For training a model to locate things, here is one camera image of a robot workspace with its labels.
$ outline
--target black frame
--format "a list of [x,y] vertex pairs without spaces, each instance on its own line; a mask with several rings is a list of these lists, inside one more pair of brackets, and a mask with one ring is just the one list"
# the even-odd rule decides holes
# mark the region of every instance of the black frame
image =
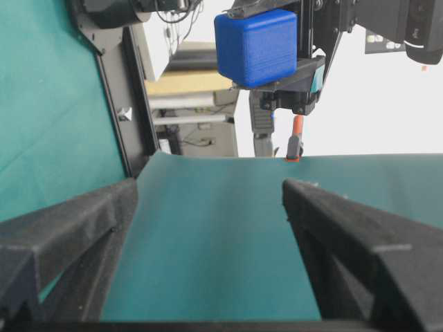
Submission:
[[[159,142],[132,28],[124,28],[121,44],[96,58],[127,175],[137,177]],[[123,107],[132,108],[132,121],[118,119],[118,110]]]
[[[159,142],[132,27],[100,29],[90,13],[86,12],[82,0],[66,0],[66,4],[73,24],[89,40],[96,54],[126,175],[137,177],[149,157],[159,148]],[[132,109],[132,120],[122,121],[118,118],[122,108]]]
[[0,331],[440,331],[443,231],[298,181],[283,192],[323,322],[98,323],[137,206],[128,179],[0,225]]

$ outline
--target orange marker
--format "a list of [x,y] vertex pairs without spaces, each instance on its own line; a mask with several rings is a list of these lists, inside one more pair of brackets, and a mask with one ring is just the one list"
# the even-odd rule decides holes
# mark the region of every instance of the orange marker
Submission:
[[297,163],[301,159],[303,122],[303,116],[296,116],[293,119],[292,136],[289,138],[286,157],[286,161],[290,163]]

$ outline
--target cable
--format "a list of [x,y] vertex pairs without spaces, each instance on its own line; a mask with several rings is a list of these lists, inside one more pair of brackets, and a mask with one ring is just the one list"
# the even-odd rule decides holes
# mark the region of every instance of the cable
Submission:
[[177,50],[179,49],[180,42],[183,42],[186,38],[188,38],[189,34],[192,31],[192,27],[194,26],[195,22],[197,22],[200,14],[204,11],[204,2],[203,0],[197,0],[194,4],[191,5],[193,7],[192,16],[191,16],[191,22],[189,24],[189,29],[187,33],[185,34],[185,37],[180,41],[180,34],[177,35]]
[[229,103],[229,104],[225,104],[225,105],[220,105],[221,107],[220,107],[218,110],[214,111],[211,115],[214,115],[214,114],[220,113],[220,112],[223,111],[225,108],[227,108],[227,107],[229,107],[229,106],[233,106],[233,105],[235,105],[234,102],[231,102],[231,103]]
[[163,16],[160,15],[159,0],[154,0],[154,5],[155,5],[155,11],[157,12],[157,15],[159,16],[159,18],[167,24],[175,24],[175,23],[179,23],[179,22],[184,21],[186,19],[186,17],[188,17],[192,11],[192,6],[189,5],[189,8],[186,11],[186,13],[184,14],[184,16],[180,17],[179,19],[177,19],[175,21],[168,21],[167,19],[165,19]]
[[183,41],[183,40],[185,40],[186,38],[188,38],[189,34],[190,34],[191,31],[192,31],[192,27],[194,26],[195,22],[197,22],[197,20],[199,19],[200,14],[201,14],[201,13],[203,12],[203,10],[204,10],[204,3],[203,3],[202,0],[197,4],[197,6],[195,7],[194,12],[192,13],[191,23],[190,23],[190,25],[189,25],[189,29],[188,29],[188,31],[187,31],[185,37],[183,37],[183,39],[182,39],[181,41]]
[[183,140],[181,140],[181,142],[186,141],[186,139],[189,138],[197,130],[199,130],[199,126],[196,126],[194,130],[192,130],[188,135],[186,135],[186,137]]

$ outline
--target orange object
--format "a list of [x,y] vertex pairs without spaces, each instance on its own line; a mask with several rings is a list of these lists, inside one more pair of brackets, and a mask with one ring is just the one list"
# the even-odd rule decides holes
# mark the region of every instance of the orange object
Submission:
[[303,133],[303,122],[305,118],[303,116],[296,116],[293,119],[292,134],[300,136]]
[[[300,138],[302,138],[302,134],[303,134],[303,123],[305,121],[305,118],[303,116],[296,116],[293,119],[293,126],[292,126],[292,136],[298,136]],[[288,159],[286,158],[286,161],[288,163],[298,163],[300,161],[301,157],[298,157],[296,159]]]

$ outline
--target wire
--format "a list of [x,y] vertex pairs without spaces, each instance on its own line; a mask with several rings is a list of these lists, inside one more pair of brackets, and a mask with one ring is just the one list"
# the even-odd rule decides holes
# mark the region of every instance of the wire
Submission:
[[199,126],[196,126],[194,130],[192,130],[188,135],[186,135],[186,137],[185,137],[183,140],[181,140],[181,142],[186,141],[186,139],[189,138],[189,137],[191,137],[191,135],[192,135],[194,132],[196,132],[197,130],[199,130]]
[[189,24],[189,29],[187,31],[187,33],[185,34],[185,36],[183,37],[183,39],[180,41],[180,34],[177,35],[177,50],[179,49],[179,45],[180,42],[183,42],[186,38],[189,37],[191,31],[192,31],[192,27],[194,26],[195,22],[197,22],[200,13],[202,13],[204,11],[204,2],[203,0],[197,0],[194,4],[191,5],[194,10],[192,11],[192,16],[191,16],[191,22]]
[[206,144],[196,144],[193,142],[189,142],[188,140],[182,140],[181,143],[192,145],[193,147],[210,147],[211,145],[213,145],[212,142],[208,142]]
[[185,37],[183,37],[183,39],[181,41],[183,41],[183,40],[185,40],[186,38],[189,37],[189,35],[190,35],[191,31],[192,31],[192,27],[194,26],[195,22],[197,22],[197,20],[199,19],[199,16],[203,12],[203,10],[204,10],[204,3],[201,0],[198,3],[198,5],[195,7],[194,12],[192,13],[191,23],[189,25],[189,29],[188,29]]
[[179,22],[184,21],[192,11],[192,6],[190,5],[188,10],[184,14],[184,16],[180,17],[179,19],[177,19],[175,21],[168,21],[167,19],[165,19],[163,16],[160,15],[159,0],[154,0],[154,5],[155,5],[155,11],[157,12],[157,15],[159,16],[159,18],[167,24],[175,24],[175,23],[179,23]]

